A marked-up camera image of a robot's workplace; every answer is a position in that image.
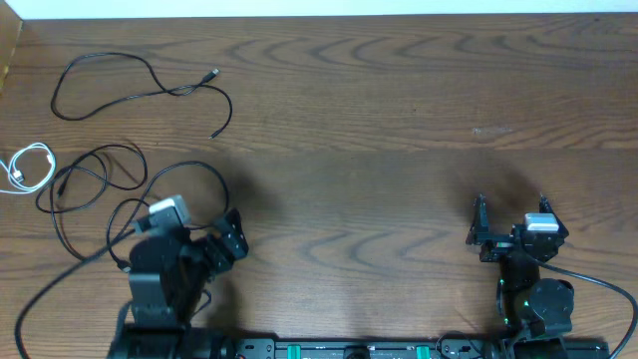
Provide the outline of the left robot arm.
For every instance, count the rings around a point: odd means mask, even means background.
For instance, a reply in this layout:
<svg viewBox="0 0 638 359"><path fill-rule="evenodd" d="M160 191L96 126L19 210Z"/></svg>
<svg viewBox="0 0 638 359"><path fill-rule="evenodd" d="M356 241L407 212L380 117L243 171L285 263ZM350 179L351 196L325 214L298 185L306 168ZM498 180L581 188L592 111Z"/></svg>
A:
<svg viewBox="0 0 638 359"><path fill-rule="evenodd" d="M191 326L205 283L248 254L241 217L233 208L213 223L219 235L193 240L173 207L140 219L149 237L131 250L132 300L118 318L109 358L233 358L224 334Z"/></svg>

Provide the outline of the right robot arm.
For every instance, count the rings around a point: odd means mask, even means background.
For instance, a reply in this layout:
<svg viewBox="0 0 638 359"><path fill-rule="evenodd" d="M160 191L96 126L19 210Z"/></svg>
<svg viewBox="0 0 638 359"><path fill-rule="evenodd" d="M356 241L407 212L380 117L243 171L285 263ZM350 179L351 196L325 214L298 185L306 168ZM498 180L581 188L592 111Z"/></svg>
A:
<svg viewBox="0 0 638 359"><path fill-rule="evenodd" d="M526 340L559 336L572 329L573 286L543 278L540 266L558 254L569 231L546 197L508 234L489 229L485 197L474 204L475 216L466 244L480 248L479 260L499 265L498 308L506 325Z"/></svg>

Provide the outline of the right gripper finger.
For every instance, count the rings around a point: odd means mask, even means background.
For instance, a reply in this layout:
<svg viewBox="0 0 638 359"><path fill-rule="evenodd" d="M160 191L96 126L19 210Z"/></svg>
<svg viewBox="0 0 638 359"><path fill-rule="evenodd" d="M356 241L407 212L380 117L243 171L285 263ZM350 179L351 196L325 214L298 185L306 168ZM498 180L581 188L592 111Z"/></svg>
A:
<svg viewBox="0 0 638 359"><path fill-rule="evenodd" d="M560 218L558 217L558 215L554 212L549 199L544 196L541 195L540 199L539 199L539 203L538 203L538 209L540 213L549 213L552 214L556 220L556 223L558 224L558 233L560 234L560 236L562 238L566 238L569 236L569 230L567 229L567 227L564 225L564 223L560 220Z"/></svg>
<svg viewBox="0 0 638 359"><path fill-rule="evenodd" d="M490 240L490 232L485 196L480 194L474 202L474 219L466 239L466 244L483 245L488 240Z"/></svg>

